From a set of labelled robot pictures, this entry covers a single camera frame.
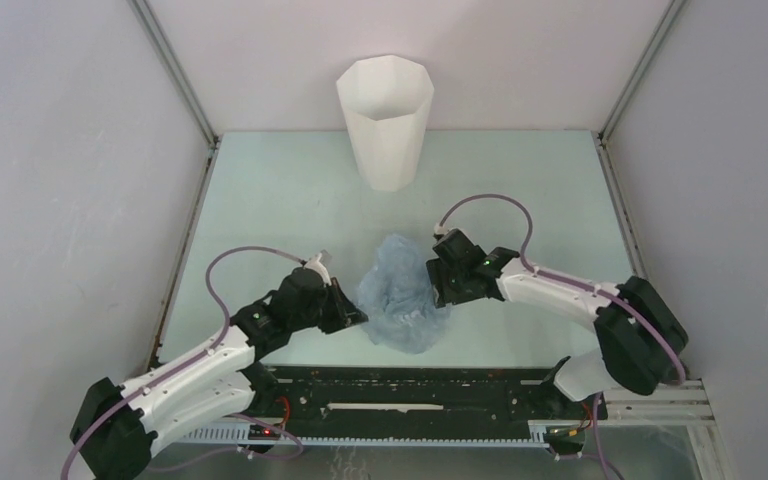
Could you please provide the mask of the blue plastic trash bag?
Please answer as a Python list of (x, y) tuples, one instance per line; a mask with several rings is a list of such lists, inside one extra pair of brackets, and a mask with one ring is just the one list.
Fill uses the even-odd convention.
[(435, 293), (420, 245), (399, 234), (386, 236), (371, 269), (356, 288), (356, 304), (367, 315), (363, 330), (375, 345), (417, 355), (448, 330), (451, 309), (435, 305)]

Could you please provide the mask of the white octagonal trash bin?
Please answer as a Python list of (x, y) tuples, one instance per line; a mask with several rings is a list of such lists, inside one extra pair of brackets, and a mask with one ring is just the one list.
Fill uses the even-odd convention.
[(435, 88), (426, 68), (383, 55), (354, 62), (336, 81), (360, 176), (382, 192), (413, 182)]

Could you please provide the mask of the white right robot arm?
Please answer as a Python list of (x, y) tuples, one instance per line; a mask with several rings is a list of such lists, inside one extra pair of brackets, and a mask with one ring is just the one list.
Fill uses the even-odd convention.
[(583, 400), (621, 387), (648, 396), (686, 374), (679, 354), (689, 337), (646, 279), (594, 283), (538, 265), (497, 247), (485, 252), (461, 230), (437, 226), (426, 269), (438, 308), (479, 299), (524, 303), (555, 312), (594, 333), (596, 349), (562, 358), (544, 380), (545, 411), (566, 418)]

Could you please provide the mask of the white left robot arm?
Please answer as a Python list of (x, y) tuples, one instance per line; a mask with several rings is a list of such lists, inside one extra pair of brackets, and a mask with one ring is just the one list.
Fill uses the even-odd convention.
[(108, 378), (93, 384), (70, 438), (96, 478), (134, 479), (195, 429), (230, 414), (271, 412), (280, 390), (261, 361), (292, 334), (332, 334), (367, 320), (336, 279), (298, 267), (181, 357), (119, 385)]

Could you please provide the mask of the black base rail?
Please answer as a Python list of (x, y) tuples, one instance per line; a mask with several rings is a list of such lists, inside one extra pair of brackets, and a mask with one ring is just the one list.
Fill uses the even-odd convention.
[(553, 396), (545, 368), (408, 368), (273, 366), (243, 369), (255, 398), (246, 414), (284, 420), (291, 429), (354, 433), (399, 430), (426, 433), (511, 431), (515, 425), (577, 425), (588, 414), (608, 417), (590, 397), (579, 402)]

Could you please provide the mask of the aluminium right corner post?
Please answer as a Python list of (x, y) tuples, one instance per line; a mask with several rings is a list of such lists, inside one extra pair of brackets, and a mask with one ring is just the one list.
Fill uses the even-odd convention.
[(606, 121), (598, 133), (598, 138), (606, 145), (622, 121), (623, 115), (634, 99), (648, 71), (656, 61), (660, 50), (673, 31), (680, 15), (687, 6), (687, 0), (671, 0), (668, 2), (656, 27), (647, 41), (640, 57), (620, 92), (619, 97), (610, 110)]

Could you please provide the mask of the aluminium corner post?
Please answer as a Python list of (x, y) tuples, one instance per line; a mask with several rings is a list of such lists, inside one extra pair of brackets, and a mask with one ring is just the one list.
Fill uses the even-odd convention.
[(660, 50), (673, 31), (680, 15), (687, 6), (687, 0), (671, 0), (668, 2), (656, 27), (647, 41), (640, 57), (620, 92), (619, 97), (610, 110), (606, 121), (598, 133), (598, 138), (606, 145), (622, 121), (623, 115), (634, 99), (648, 71), (656, 61)]
[(147, 0), (129, 0), (128, 4), (145, 31), (161, 66), (169, 76), (191, 118), (195, 121), (202, 137), (211, 149), (215, 149), (220, 142), (219, 135), (208, 119), (206, 111), (151, 3)]

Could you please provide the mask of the aluminium left corner post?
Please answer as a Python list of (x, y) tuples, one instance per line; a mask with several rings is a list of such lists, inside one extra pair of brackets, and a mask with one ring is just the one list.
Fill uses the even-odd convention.
[(195, 121), (202, 137), (211, 149), (215, 149), (220, 142), (219, 135), (208, 119), (206, 111), (151, 3), (147, 0), (129, 0), (128, 4), (145, 31), (161, 66), (169, 76), (191, 118)]

